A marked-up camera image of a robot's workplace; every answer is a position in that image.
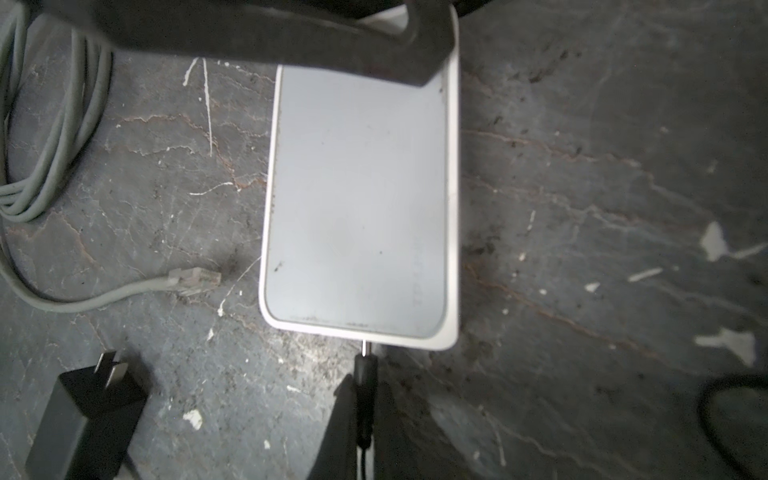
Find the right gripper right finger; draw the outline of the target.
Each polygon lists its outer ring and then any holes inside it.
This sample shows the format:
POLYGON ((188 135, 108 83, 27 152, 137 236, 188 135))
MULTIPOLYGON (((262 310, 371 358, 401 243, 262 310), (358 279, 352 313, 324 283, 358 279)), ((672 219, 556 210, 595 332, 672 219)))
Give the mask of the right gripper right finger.
POLYGON ((388 383, 380 383, 377 388, 373 440, 376 480, 420 478, 412 442, 405 432, 388 383))

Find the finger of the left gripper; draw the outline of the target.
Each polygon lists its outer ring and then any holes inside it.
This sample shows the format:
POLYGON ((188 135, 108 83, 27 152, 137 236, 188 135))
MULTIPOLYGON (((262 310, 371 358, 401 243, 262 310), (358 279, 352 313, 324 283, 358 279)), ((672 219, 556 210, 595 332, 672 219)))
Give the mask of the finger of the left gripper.
POLYGON ((448 1, 405 1, 406 26, 364 19, 393 1, 38 1, 36 11, 123 49, 311 67, 422 86, 455 47, 448 1))

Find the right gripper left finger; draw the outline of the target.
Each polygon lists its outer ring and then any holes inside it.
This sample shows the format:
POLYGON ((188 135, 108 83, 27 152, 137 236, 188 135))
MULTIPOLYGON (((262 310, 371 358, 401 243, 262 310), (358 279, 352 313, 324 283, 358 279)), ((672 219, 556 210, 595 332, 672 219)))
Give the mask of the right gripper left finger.
POLYGON ((336 400, 309 480, 358 478, 357 387, 351 374, 337 387, 336 400))

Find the white network switch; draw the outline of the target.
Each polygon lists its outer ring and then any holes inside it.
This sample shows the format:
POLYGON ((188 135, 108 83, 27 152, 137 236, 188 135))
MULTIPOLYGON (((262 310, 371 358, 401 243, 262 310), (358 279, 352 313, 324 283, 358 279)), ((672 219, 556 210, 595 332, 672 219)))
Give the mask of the white network switch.
POLYGON ((278 68, 258 295, 270 326, 456 343, 459 123, 457 50, 421 87, 278 68))

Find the black power adapter with plug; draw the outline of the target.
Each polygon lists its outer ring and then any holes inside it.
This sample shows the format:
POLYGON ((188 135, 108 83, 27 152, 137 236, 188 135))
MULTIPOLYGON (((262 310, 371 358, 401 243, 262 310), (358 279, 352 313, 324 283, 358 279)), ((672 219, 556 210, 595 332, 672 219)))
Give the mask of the black power adapter with plug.
POLYGON ((708 381, 697 397, 696 415, 705 439, 734 477, 767 477, 766 375, 708 381))

